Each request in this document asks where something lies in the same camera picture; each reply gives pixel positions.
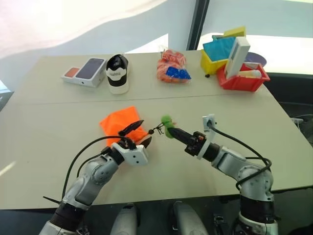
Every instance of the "orange cloth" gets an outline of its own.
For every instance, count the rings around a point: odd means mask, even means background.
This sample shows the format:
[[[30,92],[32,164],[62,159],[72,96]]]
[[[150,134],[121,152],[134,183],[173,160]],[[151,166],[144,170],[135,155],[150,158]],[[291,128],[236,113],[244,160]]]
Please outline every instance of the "orange cloth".
[[[139,121],[139,115],[134,106],[128,107],[111,113],[100,122],[106,136],[118,136],[118,132],[125,129],[129,124]],[[140,141],[148,133],[140,126],[134,131],[131,131],[127,137],[131,138],[134,142]],[[119,139],[107,139],[107,145],[111,146],[112,143],[118,142]]]

